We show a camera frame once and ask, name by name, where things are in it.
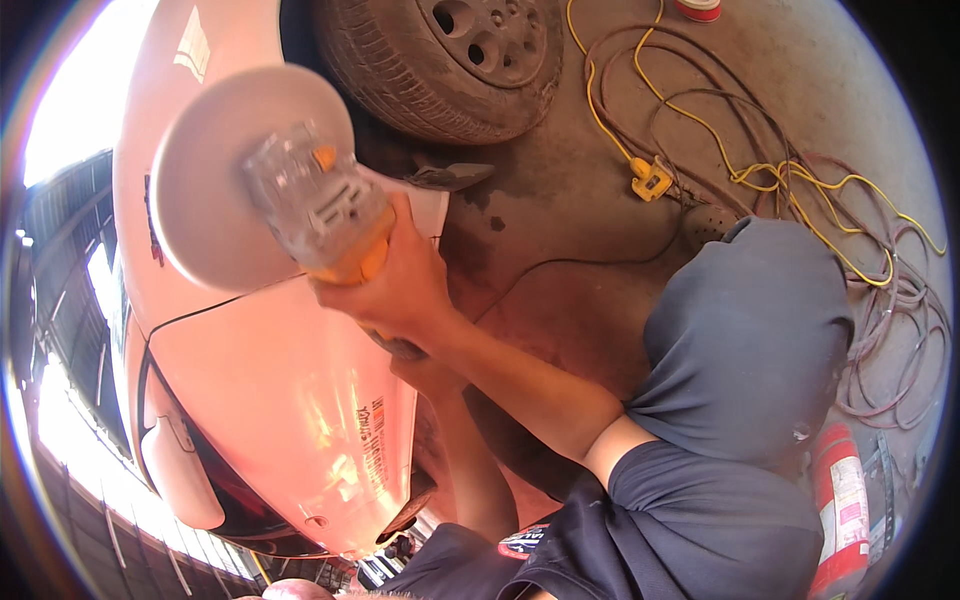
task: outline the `stained floor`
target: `stained floor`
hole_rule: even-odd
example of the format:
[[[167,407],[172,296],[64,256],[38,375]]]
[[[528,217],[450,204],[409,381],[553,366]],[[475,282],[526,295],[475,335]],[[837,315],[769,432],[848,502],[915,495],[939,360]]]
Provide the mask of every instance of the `stained floor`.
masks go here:
[[[624,23],[652,21],[657,8],[656,0],[578,0],[572,15],[578,34],[590,45]],[[870,41],[838,2],[725,0],[721,18],[710,25],[686,21],[667,2],[662,22],[694,36],[726,61],[804,151],[843,158],[876,182],[901,210],[924,223],[935,240],[946,240],[936,184],[907,105]],[[606,60],[614,51],[636,44],[638,38],[637,32],[619,36],[600,57]],[[598,130],[588,112],[583,56],[569,32],[565,32],[565,39],[563,77],[550,113],[539,126],[514,141],[454,149],[412,143],[402,146],[408,150],[391,154],[382,152],[394,147],[390,144],[380,144],[379,152],[371,152],[370,140],[365,144],[363,125],[357,128],[358,154],[383,172],[407,169],[410,148],[441,165],[455,161],[496,165],[492,179],[451,200],[441,240],[451,294],[470,316],[479,314],[532,263],[557,256],[642,258],[658,250],[674,226],[675,204],[645,204],[630,191],[631,174],[622,155]],[[651,38],[657,39],[683,47],[664,36]],[[641,60],[664,92],[708,86],[700,73],[662,50],[644,50]],[[732,86],[729,78],[722,80]],[[620,57],[613,68],[610,87],[611,109],[617,118],[641,138],[651,140],[650,115],[657,99],[627,58]],[[677,102],[720,131],[734,166],[756,162],[747,138],[722,99],[690,96]],[[758,119],[756,125],[761,127]],[[745,203],[752,201],[749,190],[728,182],[715,143],[699,125],[666,112],[658,117],[655,128],[657,138],[672,157]],[[388,137],[396,144],[404,142],[395,135]],[[780,160],[782,152],[777,152],[776,138],[765,141],[768,152]],[[829,169],[821,175],[834,180],[841,176],[839,171]],[[802,203],[818,206],[812,188],[804,193]],[[844,199],[868,223],[877,223],[862,190],[850,189]],[[876,269],[881,254],[869,241],[831,228],[822,208],[812,208],[811,214],[856,264]],[[916,240],[905,241],[902,252],[915,262],[924,260]],[[690,247],[676,243],[661,259],[640,267],[551,265],[524,278],[481,326],[626,399],[649,371],[640,343],[647,316],[667,279],[692,256]],[[946,258],[930,262],[929,279],[951,310],[948,273]],[[860,305],[858,300],[852,295],[854,306]],[[896,321],[882,355],[870,365],[871,385],[876,386],[878,394],[889,393],[898,385],[905,360],[903,349],[916,343],[912,327],[907,320]],[[924,366],[916,393],[904,402],[920,406],[932,401],[935,409],[909,432],[887,431],[898,472],[898,518],[906,513],[912,493],[917,445],[938,422],[944,397],[945,382],[936,380],[943,345],[937,340],[932,346],[935,348],[929,349],[929,365]],[[440,482],[432,511],[440,518],[452,518],[442,452],[436,444],[429,409],[423,404],[416,452]],[[831,418],[841,419],[839,415]],[[876,430],[848,422],[854,427],[866,460],[876,447]],[[521,523],[532,522],[557,506],[509,472],[508,477],[516,492]]]

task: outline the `yellow extension cord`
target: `yellow extension cord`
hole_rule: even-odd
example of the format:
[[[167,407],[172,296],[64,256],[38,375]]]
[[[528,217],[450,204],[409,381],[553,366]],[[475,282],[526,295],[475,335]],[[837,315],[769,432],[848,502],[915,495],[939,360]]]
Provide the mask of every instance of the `yellow extension cord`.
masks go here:
[[[584,46],[584,44],[580,41],[580,38],[577,36],[577,32],[576,32],[576,30],[575,30],[574,27],[573,27],[573,19],[572,19],[571,16],[570,16],[570,8],[571,8],[572,6],[573,6],[573,0],[567,0],[567,3],[566,3],[566,25],[567,25],[567,27],[569,27],[569,29],[570,29],[570,34],[573,36],[573,40],[577,43],[577,47],[580,48],[580,51],[584,54],[584,56],[586,56],[586,55],[587,55],[587,48],[586,48],[586,47]],[[660,23],[660,20],[661,20],[662,18],[663,18],[663,0],[660,0],[660,10],[657,12],[657,18],[654,20],[654,23]],[[910,223],[912,223],[913,225],[915,225],[915,226],[917,227],[917,229],[920,231],[920,233],[924,236],[924,238],[926,239],[927,243],[928,243],[928,244],[930,245],[930,247],[937,253],[938,256],[943,256],[944,254],[947,253],[947,245],[946,245],[946,244],[944,244],[944,246],[943,246],[942,248],[937,248],[937,245],[933,242],[933,239],[932,239],[932,238],[930,237],[930,235],[926,232],[926,229],[924,228],[924,226],[922,226],[920,223],[918,223],[918,222],[917,222],[913,217],[911,217],[910,215],[907,215],[907,214],[904,214],[904,213],[900,212],[900,211],[897,209],[897,207],[893,204],[893,202],[891,202],[890,199],[887,198],[887,195],[884,194],[883,191],[882,191],[879,187],[877,187],[872,181],[870,181],[870,180],[868,180],[868,179],[866,179],[866,178],[864,178],[864,177],[861,177],[861,176],[859,176],[859,175],[849,174],[849,175],[847,175],[846,177],[842,178],[842,179],[841,179],[839,182],[837,182],[837,183],[826,183],[826,182],[824,182],[824,181],[820,181],[820,180],[817,180],[816,178],[814,178],[814,177],[810,174],[809,171],[807,171],[805,168],[803,168],[802,165],[798,164],[797,162],[795,162],[795,161],[793,161],[793,160],[785,160],[785,161],[781,162],[781,163],[780,163],[779,165],[777,165],[777,166],[774,166],[774,165],[769,164],[769,163],[757,163],[757,164],[752,164],[752,165],[750,165],[749,167],[747,167],[746,169],[743,169],[743,170],[741,170],[741,171],[735,170],[735,169],[733,168],[733,165],[731,165],[731,163],[730,163],[730,158],[729,158],[728,155],[727,155],[727,149],[724,147],[723,141],[720,139],[720,134],[710,125],[710,123],[708,123],[707,121],[701,119],[701,118],[698,117],[697,115],[695,115],[695,114],[693,114],[693,113],[691,113],[691,112],[688,112],[688,111],[686,111],[686,110],[684,110],[684,109],[682,109],[682,108],[674,105],[674,104],[671,103],[671,102],[668,102],[668,101],[663,97],[663,95],[660,94],[660,92],[657,90],[657,88],[654,87],[653,83],[650,81],[650,79],[647,77],[646,73],[644,73],[644,72],[643,72],[643,69],[640,67],[640,62],[639,62],[640,49],[643,47],[644,42],[646,42],[647,38],[648,38],[648,37],[650,36],[650,34],[652,34],[653,32],[654,32],[653,29],[647,30],[647,32],[646,32],[646,33],[643,35],[643,37],[640,39],[640,42],[636,45],[636,48],[635,48],[635,50],[634,50],[634,68],[636,69],[636,72],[637,72],[637,73],[639,74],[639,76],[643,79],[643,81],[647,84],[647,87],[650,88],[650,91],[652,91],[652,92],[654,93],[654,95],[656,95],[657,98],[660,99],[661,102],[665,103],[668,107],[670,107],[671,109],[677,111],[679,114],[681,114],[681,115],[683,115],[683,116],[685,116],[685,117],[687,117],[687,118],[689,118],[689,119],[692,119],[692,120],[696,121],[697,123],[699,123],[700,125],[704,126],[704,127],[707,129],[707,131],[709,131],[710,134],[713,135],[713,139],[716,140],[717,147],[720,149],[720,155],[723,157],[724,163],[725,163],[726,166],[727,166],[727,170],[730,172],[730,175],[731,175],[731,176],[730,176],[730,181],[732,181],[733,183],[739,183],[739,184],[741,184],[741,185],[745,185],[745,186],[747,186],[747,187],[749,187],[749,188],[751,188],[751,189],[753,189],[753,190],[755,190],[755,191],[775,192],[775,193],[776,193],[776,192],[778,192],[778,191],[780,190],[780,187],[781,187],[781,186],[783,186],[783,188],[786,188],[786,187],[787,187],[786,181],[783,180],[783,177],[782,177],[782,175],[780,174],[780,172],[782,171],[783,167],[786,166],[787,169],[789,170],[789,174],[790,174],[791,176],[797,176],[797,177],[801,178],[802,180],[809,181],[810,183],[812,183],[812,184],[817,188],[817,191],[820,192],[820,195],[823,197],[824,201],[827,203],[827,206],[828,206],[829,209],[830,209],[830,213],[833,215],[833,220],[836,222],[837,226],[838,226],[842,231],[844,231],[845,233],[863,233],[864,231],[863,231],[862,229],[860,229],[860,228],[848,228],[848,227],[845,227],[845,226],[840,222],[840,218],[839,218],[839,216],[838,216],[837,213],[836,213],[836,209],[833,207],[833,203],[830,201],[829,196],[828,196],[827,193],[824,191],[825,189],[828,189],[828,190],[840,189],[840,188],[842,188],[844,185],[846,185],[847,183],[849,183],[849,182],[852,181],[852,180],[862,181],[863,183],[866,183],[866,184],[869,185],[871,188],[873,188],[873,189],[875,190],[875,192],[877,192],[877,194],[879,194],[880,197],[883,198],[883,200],[886,201],[886,203],[887,203],[888,205],[890,205],[890,208],[894,211],[894,213],[895,213],[898,217],[900,217],[901,219],[904,219],[904,220],[906,220],[906,221],[909,221]],[[630,155],[630,153],[627,151],[627,149],[623,146],[623,144],[620,143],[620,140],[617,139],[616,135],[614,135],[614,134],[607,128],[607,126],[604,125],[603,121],[600,119],[600,115],[597,114],[596,108],[593,106],[593,95],[592,95],[592,94],[593,94],[593,79],[594,79],[594,77],[596,76],[596,65],[593,63],[592,60],[590,61],[589,67],[590,67],[590,73],[589,73],[589,77],[588,77],[588,79],[587,79],[587,104],[588,104],[589,107],[590,107],[590,113],[592,113],[592,115],[593,115],[593,120],[596,121],[597,126],[613,141],[613,143],[616,145],[617,149],[624,155],[624,157],[627,158],[627,161],[629,162],[630,160],[633,159],[633,157]],[[751,183],[751,182],[747,181],[747,177],[748,177],[748,176],[750,176],[750,175],[751,175],[752,173],[754,173],[754,172],[759,172],[759,171],[767,171],[767,172],[772,173],[772,174],[774,175],[774,177],[777,178],[777,183],[776,183],[775,185],[772,185],[772,186],[769,186],[769,187],[763,187],[763,186],[756,185],[756,184],[754,184],[754,183]],[[797,202],[797,199],[796,199],[796,197],[794,196],[793,192],[789,192],[789,193],[788,193],[788,196],[789,196],[789,199],[790,199],[790,203],[792,203],[792,205],[794,205],[794,207],[796,207],[797,211],[798,211],[798,212],[800,213],[800,215],[801,215],[801,218],[804,220],[804,223],[806,224],[806,226],[814,233],[814,235],[816,235],[818,238],[820,238],[820,240],[821,240],[824,244],[826,244],[827,247],[830,248],[830,249],[833,251],[833,253],[835,253],[835,254],[840,258],[840,260],[842,260],[848,267],[850,267],[850,269],[851,269],[854,273],[856,273],[856,275],[857,275],[858,277],[860,277],[861,279],[863,279],[863,280],[866,281],[867,283],[869,283],[869,284],[871,284],[871,285],[875,285],[875,286],[877,286],[877,287],[882,287],[882,286],[884,286],[884,285],[887,285],[888,283],[890,283],[891,280],[893,280],[893,256],[890,254],[890,252],[889,252],[887,249],[881,247],[881,249],[883,250],[884,254],[886,254],[886,259],[887,259],[887,268],[888,268],[887,278],[886,278],[886,279],[883,279],[883,280],[876,280],[876,279],[871,279],[871,278],[867,277],[866,275],[864,275],[863,272],[861,272],[859,269],[857,269],[856,266],[853,265],[853,263],[852,263],[842,252],[840,252],[840,250],[839,250],[836,246],[834,246],[834,245],[827,239],[827,237],[826,237],[823,233],[820,232],[820,230],[818,230],[816,227],[814,227],[813,223],[810,221],[809,217],[806,215],[806,212],[805,212],[804,209],[800,206],[800,203]]]

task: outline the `fire extinguisher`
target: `fire extinguisher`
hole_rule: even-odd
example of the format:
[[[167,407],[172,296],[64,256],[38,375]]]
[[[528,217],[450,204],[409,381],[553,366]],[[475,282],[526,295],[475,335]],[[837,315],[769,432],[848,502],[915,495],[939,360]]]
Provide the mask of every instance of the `fire extinguisher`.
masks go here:
[[[845,423],[824,429],[813,446],[813,491],[824,548],[807,598],[830,600],[860,583],[870,554],[863,466]]]

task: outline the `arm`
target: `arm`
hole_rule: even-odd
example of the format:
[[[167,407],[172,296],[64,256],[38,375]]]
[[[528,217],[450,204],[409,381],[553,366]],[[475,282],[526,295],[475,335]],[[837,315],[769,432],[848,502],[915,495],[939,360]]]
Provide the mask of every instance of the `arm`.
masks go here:
[[[466,380],[429,358],[395,358],[391,370],[433,406],[450,466],[457,522],[493,543],[515,532],[514,495],[464,403]]]
[[[460,315],[446,291],[445,264],[414,227],[409,199],[391,199],[396,225],[383,271],[357,287],[315,282],[320,303],[421,346],[606,487],[620,457],[655,437],[601,386],[495,340]]]

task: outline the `dark blue shirt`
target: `dark blue shirt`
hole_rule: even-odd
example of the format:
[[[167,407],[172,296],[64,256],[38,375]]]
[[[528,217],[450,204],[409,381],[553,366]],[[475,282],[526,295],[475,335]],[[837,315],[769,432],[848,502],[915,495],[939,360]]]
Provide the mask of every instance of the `dark blue shirt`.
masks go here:
[[[431,599],[805,598],[823,547],[813,503],[768,471],[640,445],[610,494],[593,476],[499,544],[445,523],[381,591]]]

